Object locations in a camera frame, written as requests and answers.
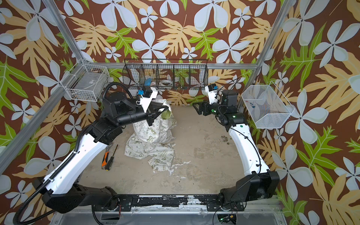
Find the white green printed jacket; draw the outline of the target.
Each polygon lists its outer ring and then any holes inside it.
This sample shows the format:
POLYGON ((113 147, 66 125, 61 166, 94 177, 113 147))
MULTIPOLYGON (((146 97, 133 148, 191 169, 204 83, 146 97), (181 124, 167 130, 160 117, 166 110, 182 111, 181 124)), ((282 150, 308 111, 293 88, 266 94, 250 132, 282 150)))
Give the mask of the white green printed jacket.
POLYGON ((172 129, 177 126, 177 121, 167 100, 156 99, 153 103, 160 103, 169 109, 157 117, 152 126, 147 121, 133 124, 134 133, 126 142, 124 155, 136 159, 151 156, 148 163, 154 171, 168 171, 174 158, 172 129))

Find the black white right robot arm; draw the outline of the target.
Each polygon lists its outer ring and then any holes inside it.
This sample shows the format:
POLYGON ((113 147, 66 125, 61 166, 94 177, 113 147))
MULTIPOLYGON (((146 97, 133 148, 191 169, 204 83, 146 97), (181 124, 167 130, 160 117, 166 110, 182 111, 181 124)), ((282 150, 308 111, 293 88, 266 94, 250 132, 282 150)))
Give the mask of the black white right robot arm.
POLYGON ((214 115, 225 127, 234 141, 244 170, 244 178, 237 181, 235 186, 220 191, 219 206, 223 210, 243 211, 249 201, 271 198, 280 177, 262 159, 244 114, 238 112, 238 94, 225 90, 219 95, 215 85, 206 86, 205 92, 209 100, 193 104, 193 107, 199 115, 214 115))

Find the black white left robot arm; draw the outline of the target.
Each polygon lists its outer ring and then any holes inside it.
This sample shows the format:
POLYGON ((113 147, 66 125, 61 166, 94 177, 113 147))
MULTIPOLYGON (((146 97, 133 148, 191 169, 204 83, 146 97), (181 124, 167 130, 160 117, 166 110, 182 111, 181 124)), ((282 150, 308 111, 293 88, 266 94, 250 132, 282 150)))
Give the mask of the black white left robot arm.
POLYGON ((67 213, 78 206, 91 206, 115 210, 118 194, 110 187, 93 188, 76 184, 78 177, 89 163, 122 133, 124 126, 146 121, 149 126, 162 113, 170 110, 164 103, 156 102, 158 91, 144 86, 133 98, 127 86, 120 82, 109 83, 102 92, 103 111, 99 119, 86 126, 78 135, 72 152, 43 180, 35 192, 26 199, 14 214, 13 224, 29 225, 48 215, 67 213), (20 216, 39 194, 51 210, 39 217, 21 221, 20 216))

